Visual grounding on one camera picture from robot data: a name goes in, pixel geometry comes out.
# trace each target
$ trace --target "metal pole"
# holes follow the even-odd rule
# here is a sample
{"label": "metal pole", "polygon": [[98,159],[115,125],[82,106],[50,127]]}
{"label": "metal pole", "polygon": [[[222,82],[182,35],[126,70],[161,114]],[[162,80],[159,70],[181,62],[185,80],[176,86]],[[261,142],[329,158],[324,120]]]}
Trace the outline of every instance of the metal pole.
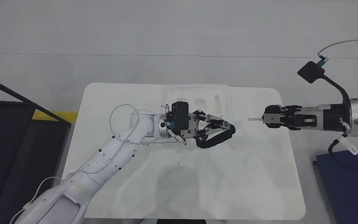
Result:
{"label": "metal pole", "polygon": [[49,110],[46,110],[45,108],[43,108],[42,106],[38,105],[35,102],[32,102],[31,100],[29,100],[28,98],[25,98],[24,96],[21,96],[20,94],[18,94],[17,92],[9,89],[8,87],[4,86],[3,84],[0,84],[0,90],[6,92],[7,94],[23,101],[23,102],[27,102],[29,104],[33,104],[35,106],[36,109],[42,111],[43,113],[47,114],[48,116],[52,116],[53,118],[55,118],[56,120],[60,121],[60,122],[65,122],[67,123],[70,127],[71,127],[71,123],[64,120],[63,118],[60,118],[59,116],[57,116],[56,114],[52,113]]}

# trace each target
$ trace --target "table surface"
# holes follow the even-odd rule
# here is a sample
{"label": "table surface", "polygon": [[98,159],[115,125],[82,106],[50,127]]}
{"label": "table surface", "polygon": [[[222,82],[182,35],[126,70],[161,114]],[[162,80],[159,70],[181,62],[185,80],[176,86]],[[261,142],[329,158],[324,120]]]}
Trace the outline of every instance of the table surface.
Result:
{"label": "table surface", "polygon": [[[111,136],[115,106],[164,112],[176,100],[190,111],[223,116],[237,129],[232,139],[202,150],[154,144],[139,153],[92,199],[88,218],[299,220],[305,205],[287,129],[268,129],[260,117],[281,104],[271,88],[225,85],[166,86],[93,83],[84,91],[64,176],[78,169]],[[116,132],[129,129],[130,108],[114,113]]]}

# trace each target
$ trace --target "yellow stripe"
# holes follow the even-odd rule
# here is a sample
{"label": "yellow stripe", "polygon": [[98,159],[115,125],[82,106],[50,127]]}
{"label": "yellow stripe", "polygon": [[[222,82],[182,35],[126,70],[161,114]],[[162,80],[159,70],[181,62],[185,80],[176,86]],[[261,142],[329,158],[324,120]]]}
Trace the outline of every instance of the yellow stripe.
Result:
{"label": "yellow stripe", "polygon": [[[65,119],[70,123],[75,123],[77,120],[78,112],[77,111],[53,111],[54,114],[59,116],[60,118]],[[33,120],[56,120],[51,116],[41,112],[35,111],[34,116],[32,117]]]}

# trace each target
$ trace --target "gray floor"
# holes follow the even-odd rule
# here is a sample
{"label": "gray floor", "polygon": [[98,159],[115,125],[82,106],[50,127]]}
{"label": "gray floor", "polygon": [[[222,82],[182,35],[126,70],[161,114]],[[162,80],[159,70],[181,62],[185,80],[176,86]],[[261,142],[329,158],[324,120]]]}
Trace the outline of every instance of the gray floor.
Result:
{"label": "gray floor", "polygon": [[[78,110],[92,82],[270,87],[286,105],[338,103],[333,87],[296,72],[327,44],[358,38],[357,9],[349,0],[0,0],[0,81],[50,110]],[[325,53],[327,75],[358,97],[358,44]],[[311,161],[336,136],[290,132],[302,220],[228,223],[334,223]]]}

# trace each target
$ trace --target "screw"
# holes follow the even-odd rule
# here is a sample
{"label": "screw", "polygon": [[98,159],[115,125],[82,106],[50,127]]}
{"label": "screw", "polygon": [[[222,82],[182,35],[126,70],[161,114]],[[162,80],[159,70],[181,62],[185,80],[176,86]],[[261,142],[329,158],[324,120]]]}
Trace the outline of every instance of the screw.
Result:
{"label": "screw", "polygon": [[229,128],[230,127],[230,124],[229,122],[227,122],[226,120],[223,122],[223,126],[224,128]]}

